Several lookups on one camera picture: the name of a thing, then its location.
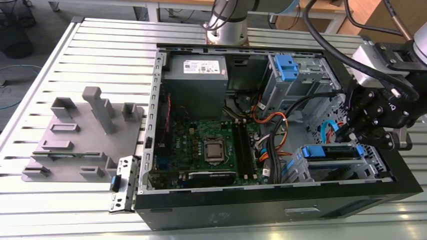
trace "power supply label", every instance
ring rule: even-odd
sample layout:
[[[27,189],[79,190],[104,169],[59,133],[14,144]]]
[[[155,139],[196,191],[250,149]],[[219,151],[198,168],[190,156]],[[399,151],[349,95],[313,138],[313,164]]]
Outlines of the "power supply label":
[[[187,60],[184,61],[184,74],[221,74],[221,61]]]

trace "ram slot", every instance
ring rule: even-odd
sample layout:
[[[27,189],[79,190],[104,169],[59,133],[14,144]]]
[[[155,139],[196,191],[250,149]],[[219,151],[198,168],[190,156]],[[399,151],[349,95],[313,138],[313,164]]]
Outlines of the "ram slot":
[[[239,177],[243,179],[253,179],[255,172],[253,165],[250,136],[246,125],[243,125],[242,123],[235,123],[233,125],[233,139]]]

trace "green circuit board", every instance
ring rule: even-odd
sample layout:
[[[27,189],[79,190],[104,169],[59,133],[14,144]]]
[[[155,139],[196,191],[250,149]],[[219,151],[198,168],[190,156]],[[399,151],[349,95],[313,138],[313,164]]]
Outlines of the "green circuit board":
[[[239,164],[235,154],[235,142],[231,121],[175,121],[171,127],[171,141],[162,149],[168,156],[158,157],[158,168],[163,174],[159,176],[159,182],[164,188],[180,188],[178,184],[176,173],[191,172],[237,172],[239,176]],[[259,132],[257,123],[246,124],[249,137],[251,138]],[[219,139],[223,141],[225,161],[217,165],[206,161],[207,139]],[[254,152],[253,157],[254,170],[258,176],[261,171],[257,169],[257,159]],[[261,178],[250,176],[238,177],[234,186],[258,185],[262,183]]]

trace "motherboard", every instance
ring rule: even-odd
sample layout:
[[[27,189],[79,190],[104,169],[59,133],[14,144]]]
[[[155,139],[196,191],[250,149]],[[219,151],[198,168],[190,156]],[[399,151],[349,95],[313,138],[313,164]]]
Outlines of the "motherboard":
[[[257,123],[180,120],[155,152],[151,183],[156,189],[258,185],[254,143]]]

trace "slotted aluminum profile table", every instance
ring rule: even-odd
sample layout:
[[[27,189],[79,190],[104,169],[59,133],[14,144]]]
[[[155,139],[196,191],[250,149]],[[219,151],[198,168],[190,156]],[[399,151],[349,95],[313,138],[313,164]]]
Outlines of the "slotted aluminum profile table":
[[[358,36],[325,36],[347,55],[363,43]],[[250,28],[249,41],[254,47],[321,48],[306,32]],[[134,102],[147,108],[158,43],[204,44],[204,30],[191,24],[94,18],[70,24],[0,135],[0,238],[199,240],[215,235],[215,239],[329,240],[333,235],[359,240],[366,233],[381,239],[426,239],[427,127],[421,121],[409,130],[414,149],[401,154],[425,192],[345,219],[152,232],[136,213],[108,215],[110,183],[24,182],[22,171],[56,97],[82,103],[84,87],[95,86],[112,103]],[[143,152],[144,122],[136,155]]]

